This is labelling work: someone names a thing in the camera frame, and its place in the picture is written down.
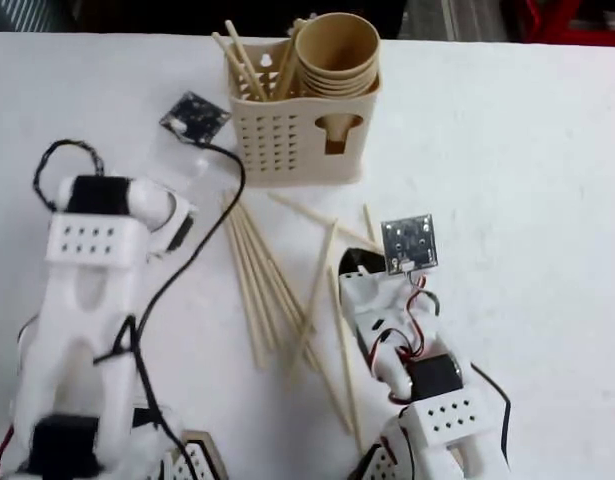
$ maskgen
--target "black wire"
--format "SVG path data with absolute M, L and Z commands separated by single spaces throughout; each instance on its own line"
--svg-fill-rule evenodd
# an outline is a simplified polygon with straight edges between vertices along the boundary
M 478 368 L 473 363 L 471 364 L 471 368 L 476 370 L 476 373 L 483 377 L 487 383 L 489 383 L 494 389 L 498 392 L 498 394 L 505 400 L 505 416 L 503 417 L 503 430 L 500 435 L 500 449 L 503 452 L 503 456 L 505 457 L 505 462 L 509 466 L 509 460 L 507 459 L 507 435 L 509 433 L 509 417 L 511 416 L 511 400 L 502 389 L 500 385 L 494 382 L 489 375 L 483 372 L 480 368 Z
M 125 335 L 129 333 L 129 347 L 124 348 L 122 346 L 122 341 L 125 338 Z M 97 365 L 105 360 L 109 360 L 113 357 L 117 357 L 119 355 L 124 355 L 126 353 L 131 353 L 134 357 L 134 361 L 136 362 L 136 370 L 138 371 L 138 376 L 140 377 L 140 381 L 143 384 L 143 388 L 145 389 L 145 396 L 147 397 L 147 408 L 149 409 L 149 413 L 151 415 L 151 420 L 155 425 L 160 425 L 160 427 L 167 435 L 180 454 L 185 459 L 185 463 L 187 464 L 187 468 L 189 469 L 189 473 L 194 480 L 199 480 L 198 475 L 196 475 L 196 469 L 191 460 L 191 457 L 187 453 L 183 442 L 176 436 L 176 434 L 172 431 L 171 427 L 165 420 L 160 408 L 158 407 L 158 400 L 156 400 L 156 394 L 154 393 L 154 389 L 151 386 L 151 380 L 149 379 L 149 374 L 147 373 L 147 367 L 145 365 L 145 361 L 143 360 L 142 351 L 140 349 L 140 337 L 138 336 L 138 331 L 136 330 L 136 317 L 133 315 L 129 315 L 116 336 L 114 341 L 114 345 L 110 351 L 110 353 L 103 355 L 102 357 L 94 359 L 94 365 Z
M 216 223 L 214 223 L 214 225 L 209 229 L 205 237 L 201 240 L 201 242 L 198 244 L 194 252 L 187 259 L 187 261 L 183 263 L 183 265 L 178 270 L 176 270 L 176 272 L 174 272 L 174 274 L 171 277 L 169 277 L 169 279 L 163 284 L 162 287 L 160 287 L 160 289 L 151 298 L 151 300 L 147 304 L 147 307 L 142 315 L 142 318 L 140 319 L 140 324 L 138 325 L 138 328 L 136 328 L 136 318 L 134 316 L 127 317 L 127 319 L 125 320 L 125 323 L 120 329 L 120 332 L 118 333 L 118 336 L 116 337 L 116 341 L 114 342 L 114 346 L 112 347 L 110 353 L 95 359 L 94 364 L 100 363 L 102 361 L 105 361 L 117 355 L 122 355 L 123 353 L 127 353 L 127 350 L 124 350 L 121 347 L 120 342 L 125 332 L 129 331 L 129 335 L 130 335 L 129 351 L 134 355 L 134 359 L 136 362 L 136 369 L 138 371 L 138 375 L 140 376 L 140 380 L 145 390 L 145 396 L 147 397 L 147 406 L 153 417 L 153 421 L 155 424 L 160 425 L 160 427 L 165 432 L 165 435 L 167 435 L 167 438 L 169 438 L 174 443 L 174 445 L 176 445 L 176 448 L 180 451 L 181 455 L 185 459 L 185 463 L 187 464 L 187 468 L 189 469 L 191 476 L 193 477 L 194 480 L 198 480 L 198 476 L 196 475 L 194 464 L 192 463 L 191 457 L 185 450 L 185 446 L 178 439 L 178 437 L 176 437 L 174 432 L 171 430 L 171 427 L 167 424 L 167 421 L 163 417 L 162 412 L 160 411 L 160 408 L 158 407 L 158 401 L 156 400 L 156 395 L 154 394 L 153 388 L 151 386 L 149 374 L 147 373 L 147 368 L 145 366 L 145 362 L 143 361 L 142 353 L 140 350 L 140 339 L 142 338 L 142 334 L 145 330 L 145 326 L 147 325 L 147 321 L 149 320 L 151 312 L 156 306 L 156 303 L 158 303 L 158 300 L 160 300 L 160 298 L 165 294 L 165 292 L 169 289 L 169 287 L 171 287 L 171 285 L 178 279 L 178 277 L 180 277 L 189 268 L 189 266 L 194 262 L 194 260 L 196 260 L 196 258 L 198 257 L 202 249 L 205 247 L 207 242 L 214 235 L 216 230 L 218 230 L 218 228 L 227 219 L 227 216 L 229 215 L 231 210 L 234 208 L 240 196 L 242 195 L 243 190 L 245 189 L 245 182 L 246 182 L 245 166 L 243 165 L 243 162 L 240 160 L 238 155 L 230 152 L 229 150 L 225 150 L 222 147 L 218 147 L 216 145 L 211 145 L 208 143 L 196 142 L 194 143 L 194 145 L 199 148 L 213 150 L 215 152 L 222 153 L 223 155 L 231 158 L 238 164 L 238 167 L 240 168 L 240 184 L 238 186 L 236 195 L 234 196 L 233 200 L 231 201 L 227 209 L 225 209 L 222 215 L 218 218 Z
M 169 280 L 167 280 L 163 284 L 163 286 L 160 287 L 160 289 L 156 292 L 156 294 L 152 297 L 152 299 L 147 304 L 147 308 L 145 308 L 145 312 L 143 313 L 143 316 L 140 319 L 140 323 L 138 324 L 138 337 L 139 338 L 142 337 L 143 331 L 145 330 L 145 326 L 147 325 L 147 320 L 149 320 L 149 316 L 151 315 L 151 312 L 156 306 L 156 303 L 158 302 L 158 300 L 160 300 L 160 298 L 164 295 L 167 289 L 171 287 L 171 285 L 178 279 L 178 277 L 180 277 L 185 272 L 185 270 L 187 270 L 189 266 L 194 262 L 194 260 L 196 260 L 196 258 L 198 257 L 202 249 L 205 247 L 207 242 L 211 239 L 214 233 L 216 233 L 216 230 L 218 230 L 218 227 L 220 227 L 223 224 L 223 222 L 227 219 L 227 216 L 232 211 L 236 203 L 238 203 L 238 199 L 240 198 L 240 196 L 243 193 L 243 190 L 245 189 L 245 182 L 246 182 L 245 166 L 243 165 L 243 162 L 240 160 L 238 155 L 230 152 L 229 150 L 225 150 L 222 147 L 218 147 L 210 143 L 195 142 L 193 145 L 197 146 L 198 148 L 213 150 L 215 152 L 222 153 L 223 155 L 235 161 L 238 164 L 238 167 L 240 168 L 240 185 L 238 186 L 236 195 L 234 196 L 229 206 L 225 209 L 223 214 L 218 218 L 216 223 L 214 223 L 214 225 L 209 229 L 209 231 L 205 235 L 205 238 L 203 238 L 200 244 L 196 247 L 196 250 L 194 250 L 194 253 L 191 254 L 189 259 L 178 270 L 176 270 L 176 272 L 174 272 L 174 274 L 171 277 L 169 277 Z
M 42 189 L 40 188 L 40 175 L 41 173 L 43 173 L 43 170 L 47 166 L 47 163 L 49 162 L 49 157 L 51 157 L 51 155 L 59 147 L 63 147 L 65 145 L 72 145 L 74 147 L 79 147 L 85 150 L 86 152 L 88 152 L 94 164 L 95 174 L 101 177 L 105 175 L 105 163 L 103 162 L 103 159 L 100 158 L 100 155 L 98 155 L 98 152 L 96 152 L 96 149 L 94 147 L 92 147 L 87 142 L 84 142 L 82 140 L 71 140 L 69 138 L 64 138 L 62 140 L 56 140 L 54 143 L 52 143 L 49 146 L 47 150 L 45 150 L 45 153 L 43 153 L 43 156 L 40 158 L 40 162 L 38 163 L 38 167 L 36 168 L 36 173 L 34 173 L 34 180 L 33 180 L 34 192 L 36 192 L 36 195 L 38 195 L 38 197 L 43 202 L 43 204 L 51 212 L 56 211 L 56 202 L 49 200 L 43 193 Z

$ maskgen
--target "circuit board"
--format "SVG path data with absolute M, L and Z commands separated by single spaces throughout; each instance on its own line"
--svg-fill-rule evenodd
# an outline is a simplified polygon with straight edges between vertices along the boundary
M 183 142 L 209 143 L 230 118 L 229 112 L 187 92 L 160 119 L 160 124 Z
M 389 275 L 438 265 L 431 215 L 382 222 L 385 264 Z

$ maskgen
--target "perforated plate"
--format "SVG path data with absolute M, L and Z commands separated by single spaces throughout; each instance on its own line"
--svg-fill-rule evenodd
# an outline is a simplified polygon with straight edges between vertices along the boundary
M 144 262 L 149 231 L 123 216 L 56 214 L 47 244 L 51 262 L 126 268 Z
M 362 480 L 395 480 L 396 470 L 384 447 L 378 447 L 374 452 Z
M 448 444 L 493 426 L 480 392 L 473 387 L 414 402 L 406 415 L 417 416 L 421 431 L 414 438 L 424 439 L 429 446 Z
M 218 480 L 211 472 L 205 455 L 200 445 L 196 443 L 188 443 L 185 446 L 185 450 L 189 454 L 194 468 L 196 470 L 196 476 L 199 480 Z M 189 472 L 187 463 L 182 455 L 178 456 L 176 463 L 172 464 L 171 453 L 161 462 L 161 466 L 158 470 L 153 472 L 147 480 L 192 480 L 193 477 Z

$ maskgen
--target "white surface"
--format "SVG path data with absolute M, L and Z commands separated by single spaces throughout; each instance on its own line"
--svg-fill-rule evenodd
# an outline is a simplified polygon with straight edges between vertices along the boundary
M 615 478 L 615 49 L 385 42 L 381 66 L 363 180 L 286 193 L 359 232 L 363 201 L 376 221 L 433 213 L 440 266 L 428 286 L 514 402 L 517 478 Z M 206 38 L 0 34 L 0 437 L 15 335 L 44 289 L 49 215 L 31 190 L 42 151 L 74 137 L 117 171 L 195 165 L 198 152 L 157 122 L 187 89 L 226 107 L 221 79 Z M 234 145 L 231 126 L 216 142 Z M 74 155 L 59 152 L 43 185 L 88 167 Z M 232 185 L 222 168 L 190 182 L 200 219 L 181 251 L 152 262 L 145 298 Z M 305 301 L 324 229 L 261 193 L 249 200 Z M 323 295 L 317 343 L 342 389 L 330 304 Z M 233 479 L 345 478 L 354 441 L 322 383 L 303 371 L 286 393 L 278 367 L 257 373 L 245 325 L 221 230 L 146 330 L 159 398 L 212 433 Z M 394 409 L 359 354 L 354 364 L 369 443 Z

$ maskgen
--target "cable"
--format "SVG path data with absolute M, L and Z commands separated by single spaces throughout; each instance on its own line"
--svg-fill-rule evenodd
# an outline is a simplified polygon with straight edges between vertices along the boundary
M 129 333 L 129 347 L 125 348 L 122 346 L 122 341 L 125 338 L 125 334 Z M 176 446 L 180 454 L 185 459 L 185 463 L 187 464 L 187 468 L 189 469 L 189 474 L 192 476 L 194 480 L 199 480 L 198 475 L 196 475 L 196 469 L 191 460 L 191 457 L 187 453 L 183 442 L 176 436 L 176 434 L 172 431 L 171 427 L 165 420 L 163 413 L 160 411 L 158 407 L 158 400 L 156 400 L 156 394 L 154 393 L 154 389 L 151 385 L 151 380 L 149 379 L 149 374 L 147 373 L 147 367 L 145 366 L 145 361 L 143 360 L 142 351 L 140 349 L 140 337 L 138 336 L 138 331 L 136 329 L 136 317 L 134 315 L 129 315 L 122 326 L 118 334 L 116 335 L 116 339 L 114 340 L 114 344 L 112 346 L 111 351 L 103 355 L 102 357 L 98 357 L 94 359 L 94 365 L 98 365 L 101 362 L 109 360 L 111 358 L 124 355 L 130 353 L 134 357 L 134 361 L 136 362 L 136 370 L 138 371 L 138 376 L 140 377 L 140 381 L 143 384 L 143 388 L 145 389 L 145 397 L 147 397 L 147 408 L 149 409 L 149 413 L 152 416 L 152 422 L 155 425 L 159 425 L 167 438 L 169 438 L 173 444 Z
M 214 225 L 209 229 L 209 231 L 205 235 L 205 238 L 202 239 L 200 244 L 196 247 L 196 250 L 194 250 L 194 253 L 191 254 L 189 259 L 178 270 L 176 270 L 176 272 L 174 272 L 174 274 L 171 277 L 169 277 L 169 280 L 167 280 L 163 284 L 163 286 L 160 287 L 160 289 L 156 292 L 156 294 L 152 297 L 152 299 L 147 304 L 147 308 L 145 308 L 145 312 L 143 313 L 143 316 L 140 319 L 140 323 L 138 324 L 138 337 L 139 338 L 142 337 L 143 331 L 145 330 L 145 326 L 147 325 L 147 320 L 149 320 L 149 316 L 151 315 L 151 312 L 156 306 L 156 303 L 158 302 L 158 300 L 160 300 L 160 298 L 164 295 L 167 289 L 171 287 L 171 285 L 178 279 L 178 277 L 180 277 L 185 272 L 185 270 L 187 270 L 189 266 L 194 262 L 194 260 L 196 260 L 196 258 L 198 257 L 202 249 L 205 247 L 207 242 L 211 239 L 214 233 L 216 233 L 216 230 L 218 230 L 218 227 L 220 227 L 222 223 L 227 219 L 227 217 L 229 216 L 229 213 L 232 211 L 236 203 L 238 203 L 238 199 L 240 198 L 240 196 L 243 193 L 243 190 L 245 189 L 245 182 L 246 182 L 245 166 L 243 165 L 243 162 L 240 160 L 238 155 L 230 152 L 229 150 L 225 150 L 222 147 L 218 147 L 210 143 L 195 142 L 193 143 L 193 145 L 197 146 L 198 148 L 206 148 L 207 150 L 213 150 L 215 152 L 222 153 L 223 155 L 235 161 L 238 164 L 238 167 L 240 168 L 240 185 L 238 186 L 236 195 L 234 196 L 229 206 L 225 209 L 223 214 L 218 218 L 216 223 L 214 223 Z
M 423 290 L 423 288 L 427 284 L 427 277 L 425 275 L 421 275 L 420 277 L 418 277 L 418 280 L 416 281 L 416 283 L 412 282 L 411 275 L 408 274 L 407 278 L 409 278 L 409 283 L 412 284 L 415 290 L 414 290 L 414 293 L 412 293 L 409 299 L 407 300 L 407 303 L 405 305 L 405 310 L 407 311 L 407 315 L 409 315 L 409 318 L 411 319 L 412 324 L 414 325 L 414 329 L 416 330 L 416 335 L 418 336 L 418 341 L 419 341 L 418 348 L 413 352 L 413 356 L 420 357 L 425 352 L 425 334 L 423 333 L 422 328 L 420 328 L 418 320 L 416 320 L 414 315 L 411 313 L 411 307 L 416 297 L 418 297 L 418 295 L 420 295 L 421 292 L 427 291 L 427 290 Z
M 507 459 L 507 436 L 509 434 L 509 417 L 511 416 L 511 400 L 502 389 L 500 385 L 492 380 L 492 378 L 483 372 L 480 368 L 478 368 L 473 363 L 471 364 L 471 368 L 476 370 L 476 373 L 483 377 L 487 383 L 489 383 L 494 390 L 498 392 L 498 394 L 505 400 L 505 415 L 503 417 L 503 429 L 500 434 L 500 449 L 503 452 L 503 456 L 505 457 L 505 462 L 507 462 L 507 466 L 509 466 L 509 460 Z
M 176 270 L 171 277 L 169 277 L 169 279 L 162 285 L 162 287 L 160 287 L 160 289 L 151 298 L 151 300 L 147 304 L 147 307 L 145 308 L 145 311 L 143 312 L 138 328 L 136 328 L 136 318 L 134 316 L 127 317 L 127 319 L 125 319 L 125 323 L 123 323 L 120 329 L 120 332 L 118 333 L 118 336 L 116 338 L 116 341 L 114 342 L 114 346 L 112 347 L 111 352 L 107 355 L 103 355 L 102 357 L 95 359 L 94 364 L 98 364 L 116 355 L 122 355 L 123 353 L 130 352 L 133 354 L 135 362 L 136 362 L 136 369 L 138 370 L 141 383 L 143 384 L 143 388 L 145 389 L 145 396 L 147 397 L 147 405 L 149 407 L 150 413 L 154 417 L 154 423 L 156 423 L 157 425 L 160 425 L 163 431 L 165 432 L 165 435 L 167 435 L 167 438 L 169 438 L 174 443 L 174 445 L 176 445 L 176 448 L 178 448 L 181 455 L 185 459 L 185 463 L 187 464 L 187 468 L 189 469 L 189 472 L 192 478 L 194 480 L 198 480 L 198 476 L 196 475 L 194 464 L 192 463 L 191 457 L 185 450 L 185 446 L 178 439 L 178 437 L 176 437 L 174 432 L 171 430 L 171 427 L 167 424 L 167 421 L 163 417 L 162 412 L 160 411 L 160 408 L 158 407 L 158 401 L 156 400 L 156 395 L 154 394 L 153 388 L 151 386 L 149 374 L 147 373 L 147 368 L 145 366 L 145 362 L 143 361 L 142 353 L 140 350 L 140 339 L 142 338 L 143 332 L 145 330 L 145 326 L 147 325 L 147 321 L 149 320 L 149 317 L 154 307 L 158 303 L 158 300 L 162 298 L 162 296 L 169 289 L 169 287 L 171 287 L 173 283 L 191 266 L 194 260 L 198 258 L 198 255 L 203 250 L 207 242 L 211 239 L 214 233 L 216 233 L 216 230 L 218 230 L 218 228 L 222 225 L 222 223 L 227 219 L 227 216 L 232 211 L 236 203 L 238 203 L 238 200 L 240 199 L 240 196 L 242 195 L 243 190 L 245 189 L 245 183 L 246 183 L 245 166 L 243 165 L 243 162 L 240 160 L 238 155 L 230 152 L 229 150 L 225 150 L 224 148 L 219 147 L 217 145 L 211 145 L 208 143 L 200 143 L 200 142 L 194 142 L 194 145 L 202 149 L 213 150 L 215 152 L 222 153 L 223 155 L 231 158 L 238 164 L 238 167 L 240 169 L 240 183 L 238 186 L 238 190 L 236 191 L 236 195 L 234 195 L 233 200 L 231 201 L 229 206 L 225 209 L 225 211 L 222 213 L 222 215 L 218 217 L 218 220 L 216 221 L 216 223 L 214 223 L 214 225 L 209 229 L 207 234 L 205 234 L 205 237 L 201 240 L 201 242 L 198 244 L 194 252 L 187 259 L 187 261 L 183 263 L 182 266 L 178 268 L 178 270 Z M 125 332 L 127 331 L 129 331 L 129 336 L 130 336 L 129 350 L 122 349 L 120 345 L 120 342 Z
M 38 167 L 36 167 L 36 173 L 34 173 L 34 180 L 33 180 L 34 192 L 36 192 L 36 195 L 38 195 L 38 197 L 43 202 L 45 207 L 47 207 L 47 209 L 51 212 L 56 211 L 56 202 L 52 200 L 48 200 L 45 194 L 43 193 L 42 189 L 40 188 L 40 175 L 41 173 L 43 173 L 43 170 L 45 170 L 45 167 L 47 166 L 47 163 L 49 162 L 49 158 L 52 156 L 52 154 L 59 147 L 63 147 L 65 145 L 72 145 L 74 147 L 79 147 L 85 150 L 86 152 L 88 152 L 89 155 L 91 156 L 91 161 L 94 164 L 95 174 L 100 177 L 105 176 L 105 162 L 103 162 L 103 159 L 100 158 L 100 155 L 98 155 L 98 152 L 96 152 L 96 149 L 94 149 L 94 147 L 92 147 L 87 142 L 84 142 L 82 140 L 71 140 L 69 138 L 64 138 L 62 140 L 56 140 L 54 143 L 52 143 L 49 146 L 47 150 L 45 150 L 45 153 L 43 153 L 43 156 L 40 158 L 40 162 L 38 163 Z
M 9 442 L 11 442 L 11 438 L 13 436 L 14 436 L 14 427 L 13 425 L 10 425 L 9 429 L 7 430 L 7 433 L 5 434 L 5 438 L 3 438 L 3 441 L 0 444 L 0 462 L 2 461 L 3 454 L 5 453 L 5 450 L 7 449 L 7 445 L 9 445 Z

